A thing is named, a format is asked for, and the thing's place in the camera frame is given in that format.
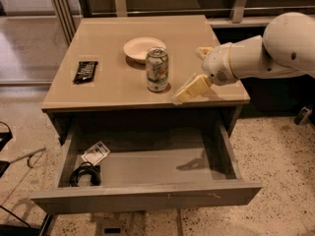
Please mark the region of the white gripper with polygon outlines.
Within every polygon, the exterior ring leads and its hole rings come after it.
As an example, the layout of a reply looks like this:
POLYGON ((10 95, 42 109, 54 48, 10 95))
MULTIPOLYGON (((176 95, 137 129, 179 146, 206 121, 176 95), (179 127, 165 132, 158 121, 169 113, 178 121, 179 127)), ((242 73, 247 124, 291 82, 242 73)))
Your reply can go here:
POLYGON ((205 93, 212 84, 225 86, 234 84, 238 79, 234 76, 229 59, 229 49, 232 43, 220 46, 199 47, 199 54, 204 57, 202 69, 206 75, 193 75, 174 95, 174 103, 188 102, 205 93))

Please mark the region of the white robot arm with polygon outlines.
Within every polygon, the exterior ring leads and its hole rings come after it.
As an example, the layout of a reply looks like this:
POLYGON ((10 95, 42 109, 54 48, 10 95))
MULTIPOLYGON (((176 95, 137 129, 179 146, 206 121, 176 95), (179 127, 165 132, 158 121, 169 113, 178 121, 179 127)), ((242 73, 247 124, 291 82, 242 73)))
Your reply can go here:
POLYGON ((315 77, 315 20, 301 13, 285 13, 269 22, 261 35, 211 50, 199 49, 201 75, 192 76, 173 95, 181 104, 204 94, 211 86, 241 79, 315 77))

